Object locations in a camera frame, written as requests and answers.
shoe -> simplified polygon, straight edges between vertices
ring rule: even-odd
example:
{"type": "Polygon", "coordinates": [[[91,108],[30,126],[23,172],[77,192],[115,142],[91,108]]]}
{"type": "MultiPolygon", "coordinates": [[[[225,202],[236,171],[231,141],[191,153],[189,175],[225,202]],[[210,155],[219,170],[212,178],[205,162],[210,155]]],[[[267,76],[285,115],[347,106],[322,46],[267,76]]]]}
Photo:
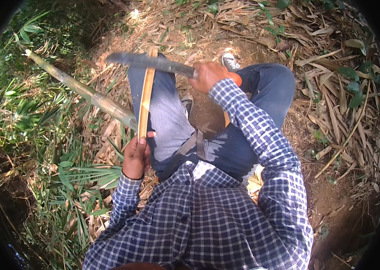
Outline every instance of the shoe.
{"type": "Polygon", "coordinates": [[[235,72],[236,70],[240,70],[241,66],[236,62],[235,57],[233,54],[229,52],[225,52],[221,56],[221,64],[227,68],[227,71],[229,72],[235,72]]]}
{"type": "Polygon", "coordinates": [[[186,108],[186,117],[189,118],[191,111],[193,110],[193,97],[191,95],[186,95],[181,100],[182,105],[186,108]]]}

leg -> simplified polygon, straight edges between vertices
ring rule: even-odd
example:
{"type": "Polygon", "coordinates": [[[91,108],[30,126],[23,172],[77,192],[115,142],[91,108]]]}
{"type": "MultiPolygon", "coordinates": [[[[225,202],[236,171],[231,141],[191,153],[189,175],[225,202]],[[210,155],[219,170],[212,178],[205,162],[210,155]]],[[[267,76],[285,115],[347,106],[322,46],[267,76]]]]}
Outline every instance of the leg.
{"type": "MultiPolygon", "coordinates": [[[[145,68],[129,68],[130,91],[137,119],[144,77],[145,68]]],[[[155,71],[148,130],[155,131],[157,135],[147,140],[151,147],[151,165],[155,171],[164,170],[173,154],[194,132],[186,118],[186,109],[178,96],[175,83],[175,74],[155,71]]]]}
{"type": "MultiPolygon", "coordinates": [[[[295,78],[286,66],[277,63],[258,64],[237,72],[242,77],[241,89],[252,93],[251,102],[266,111],[281,128],[295,93],[295,78]]],[[[207,161],[232,177],[247,181],[258,158],[241,130],[229,124],[208,143],[207,161]]]]}

blue checkered shirt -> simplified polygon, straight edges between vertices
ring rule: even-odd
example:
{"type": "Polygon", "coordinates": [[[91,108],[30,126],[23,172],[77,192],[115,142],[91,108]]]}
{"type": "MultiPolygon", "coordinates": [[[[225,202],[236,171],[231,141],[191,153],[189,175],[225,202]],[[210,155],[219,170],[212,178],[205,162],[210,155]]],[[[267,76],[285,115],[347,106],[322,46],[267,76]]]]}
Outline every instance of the blue checkered shirt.
{"type": "Polygon", "coordinates": [[[241,182],[190,161],[155,186],[136,214],[141,181],[122,175],[109,226],[89,247],[83,268],[150,262],[166,269],[307,269],[313,231],[301,164],[271,117],[231,79],[209,96],[241,129],[264,167],[256,205],[241,182]]]}

hand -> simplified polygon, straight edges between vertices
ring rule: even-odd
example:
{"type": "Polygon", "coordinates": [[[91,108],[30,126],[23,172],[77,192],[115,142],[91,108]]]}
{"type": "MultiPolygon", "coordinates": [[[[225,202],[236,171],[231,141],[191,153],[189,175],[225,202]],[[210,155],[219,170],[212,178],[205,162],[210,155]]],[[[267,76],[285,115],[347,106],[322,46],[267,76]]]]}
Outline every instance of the hand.
{"type": "MultiPolygon", "coordinates": [[[[155,132],[148,131],[146,133],[148,138],[154,137],[155,132]]],[[[151,162],[149,155],[151,149],[146,138],[140,138],[139,142],[137,135],[128,143],[124,149],[124,162],[122,163],[122,173],[131,179],[140,179],[142,175],[149,170],[151,162]]]]}
{"type": "Polygon", "coordinates": [[[199,72],[199,78],[197,80],[189,78],[189,83],[195,90],[204,94],[208,94],[209,89],[211,89],[218,81],[230,78],[227,68],[215,62],[204,64],[196,62],[193,64],[193,68],[199,72]]]}

knife handle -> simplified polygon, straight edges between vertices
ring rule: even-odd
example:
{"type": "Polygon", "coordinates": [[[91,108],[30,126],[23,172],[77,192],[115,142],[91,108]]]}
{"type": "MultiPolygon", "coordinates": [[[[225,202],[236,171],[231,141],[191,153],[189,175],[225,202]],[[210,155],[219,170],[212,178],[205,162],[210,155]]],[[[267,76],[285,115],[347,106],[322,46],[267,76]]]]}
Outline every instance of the knife handle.
{"type": "MultiPolygon", "coordinates": [[[[229,78],[233,80],[234,83],[236,83],[237,86],[241,86],[242,84],[242,78],[237,73],[234,72],[228,72],[229,78]]],[[[196,69],[193,70],[193,79],[197,79],[199,77],[199,73],[196,69]]]]}

